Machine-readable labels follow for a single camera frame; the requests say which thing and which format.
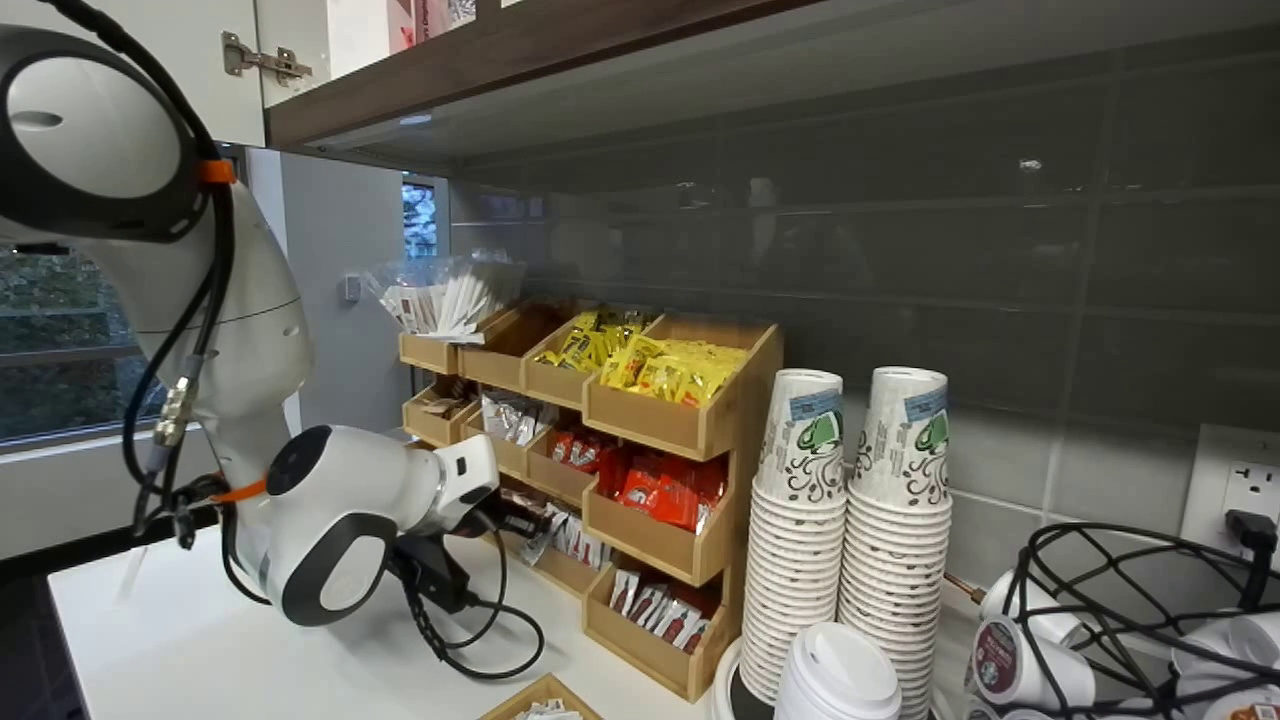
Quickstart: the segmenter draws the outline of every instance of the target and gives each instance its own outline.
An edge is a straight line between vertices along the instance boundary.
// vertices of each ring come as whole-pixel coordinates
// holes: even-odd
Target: power outlet
[[[1184,540],[1243,553],[1229,531],[1229,510],[1261,510],[1280,525],[1280,437],[1204,425],[1184,508]]]

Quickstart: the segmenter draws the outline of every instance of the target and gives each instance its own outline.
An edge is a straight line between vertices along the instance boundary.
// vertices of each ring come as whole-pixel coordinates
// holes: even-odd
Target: metal bracket
[[[236,33],[224,33],[224,70],[245,76],[247,68],[277,76],[277,84],[310,76],[310,68],[300,62],[290,49],[277,49],[277,56],[266,56],[247,49]]]

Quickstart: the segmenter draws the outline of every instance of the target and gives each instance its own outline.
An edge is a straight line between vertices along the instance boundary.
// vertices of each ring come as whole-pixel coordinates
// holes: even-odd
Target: wooden crate
[[[589,594],[589,586],[596,583],[596,575],[603,568],[590,568],[590,564],[578,564],[555,547],[549,547],[540,561],[535,561],[540,573],[549,573],[561,586],[568,586],[572,594]]]
[[[540,365],[542,352],[555,352],[563,335],[572,333],[572,321],[563,321],[551,335],[542,335],[521,365],[521,392],[555,408],[582,408],[582,392],[590,372],[551,368]]]
[[[527,450],[527,488],[551,496],[555,504],[582,508],[596,475],[568,467],[551,454],[551,433]]]
[[[484,720],[517,720],[533,705],[549,705],[549,700],[563,700],[563,708],[578,712],[582,720],[598,720],[598,712],[589,700],[578,700],[561,675],[540,675],[499,708],[484,712]]]
[[[690,322],[690,321],[654,321],[647,327],[654,341],[707,341],[722,346],[743,346],[743,368],[721,386],[721,394],[704,408],[682,408],[618,386],[603,386],[598,376],[589,381],[582,425],[607,437],[624,437],[671,454],[711,461],[735,450],[741,433],[754,426],[754,415],[743,394],[762,394],[770,386],[770,372],[783,360],[778,333],[766,327],[735,327],[735,322]]]
[[[607,606],[617,568],[598,573],[582,594],[582,628],[596,644],[665,684],[682,700],[699,700],[704,686],[715,679],[715,664],[735,636],[730,612],[721,606],[690,653],[671,649],[669,638],[644,632],[628,616]]]
[[[638,508],[624,508],[598,491],[582,496],[582,525],[603,542],[636,555],[679,583],[704,586],[715,580],[741,553],[741,488],[728,484],[722,498],[704,519],[704,531],[688,531],[665,519],[651,519]]]
[[[503,308],[492,322],[484,322],[484,346],[457,346],[457,376],[521,392],[522,354],[563,321],[563,308]]]
[[[469,425],[464,425],[459,433],[464,433],[464,437],[489,437],[489,433],[484,433],[484,421],[478,421],[478,408],[469,415]],[[492,442],[497,467],[499,467],[503,475],[527,484],[527,450],[533,450],[533,442],[540,442],[540,441],[533,441],[533,442],[512,442],[512,441],[489,437],[489,442]]]
[[[469,425],[474,415],[474,403],[469,403],[469,408],[459,408],[451,415],[434,415],[434,411],[422,408],[428,394],[433,392],[422,386],[422,392],[417,392],[412,398],[398,403],[405,433],[412,441],[420,441],[420,442],[457,442],[457,441],[464,441]]]
[[[442,344],[442,341],[398,335],[394,352],[398,352],[398,365],[409,365],[409,368],[451,376],[451,344]]]

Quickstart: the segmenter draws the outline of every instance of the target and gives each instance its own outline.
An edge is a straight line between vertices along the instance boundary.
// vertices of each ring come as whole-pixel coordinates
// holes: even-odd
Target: stack of paper cups
[[[856,442],[856,484],[887,504],[942,504],[949,442],[949,376],[931,368],[875,368]]]
[[[844,496],[807,504],[750,491],[741,679],[777,700],[794,632],[828,623],[838,594]]]
[[[777,372],[754,488],[794,504],[844,496],[844,381],[834,372]]]
[[[838,623],[882,649],[904,694],[904,720],[928,714],[949,531],[951,496],[901,508],[847,488]]]
[[[894,664],[904,720],[928,714],[949,564],[949,376],[875,368],[847,484],[838,621]]]
[[[783,368],[770,381],[750,484],[741,679],[770,705],[794,632],[828,623],[844,553],[844,381]]]

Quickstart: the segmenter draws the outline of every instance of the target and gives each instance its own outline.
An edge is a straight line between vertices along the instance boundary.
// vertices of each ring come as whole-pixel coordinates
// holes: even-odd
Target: window
[[[428,259],[441,254],[442,236],[442,211],[441,211],[441,189],[433,179],[405,175],[398,179],[398,219],[405,219],[405,259]]]
[[[141,368],[92,264],[0,254],[0,447],[119,426]]]

